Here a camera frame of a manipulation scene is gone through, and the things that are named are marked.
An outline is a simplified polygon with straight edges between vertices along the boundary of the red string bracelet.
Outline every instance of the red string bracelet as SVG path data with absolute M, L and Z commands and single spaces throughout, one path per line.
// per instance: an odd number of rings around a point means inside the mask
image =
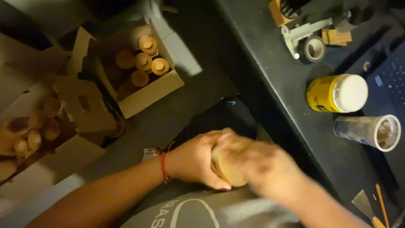
M 164 178 L 165 184 L 167 184 L 172 178 L 169 176 L 169 174 L 166 172 L 166 169 L 164 168 L 164 157 L 165 157 L 166 153 L 168 153 L 170 151 L 170 147 L 172 146 L 173 143 L 174 143 L 174 141 L 172 143 L 170 143 L 169 148 L 167 149 L 167 152 L 162 152 L 160 154 L 160 165 L 162 168 L 162 173 L 163 173 L 163 178 Z

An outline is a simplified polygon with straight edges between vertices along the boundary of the pencil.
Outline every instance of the pencil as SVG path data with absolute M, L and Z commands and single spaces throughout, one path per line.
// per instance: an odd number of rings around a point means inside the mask
M 381 210 L 382 210 L 382 214 L 384 216 L 385 226 L 386 226 L 386 228 L 390 228 L 390 224 L 388 223 L 387 213 L 385 212 L 384 201 L 382 200 L 382 196 L 381 196 L 381 189 L 378 184 L 375 185 L 375 189 L 377 190 L 378 199 L 381 204 Z

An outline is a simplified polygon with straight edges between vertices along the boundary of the yellow container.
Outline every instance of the yellow container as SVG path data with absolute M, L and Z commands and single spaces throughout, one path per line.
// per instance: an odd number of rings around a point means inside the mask
M 341 74 L 313 80 L 307 89 L 309 106 L 318 112 L 355 112 L 369 95 L 366 81 L 358 75 Z

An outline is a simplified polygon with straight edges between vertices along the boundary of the yellow label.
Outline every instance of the yellow label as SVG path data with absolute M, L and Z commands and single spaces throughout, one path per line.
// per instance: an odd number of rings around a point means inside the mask
M 318 112 L 341 112 L 333 103 L 333 86 L 340 75 L 315 79 L 307 89 L 309 106 Z

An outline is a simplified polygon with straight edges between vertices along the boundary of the hand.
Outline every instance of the hand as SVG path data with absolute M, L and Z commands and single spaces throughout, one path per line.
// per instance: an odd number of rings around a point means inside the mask
M 214 189 L 230 190 L 231 186 L 211 169 L 212 148 L 223 134 L 223 131 L 200 134 L 167 153 L 165 166 L 169 176 Z
M 225 146 L 237 136 L 228 133 L 218 140 Z M 300 197 L 300 190 L 311 179 L 297 166 L 293 158 L 280 146 L 253 141 L 244 151 L 231 153 L 224 150 L 232 165 L 235 165 L 249 182 L 251 189 L 261 197 L 289 206 Z

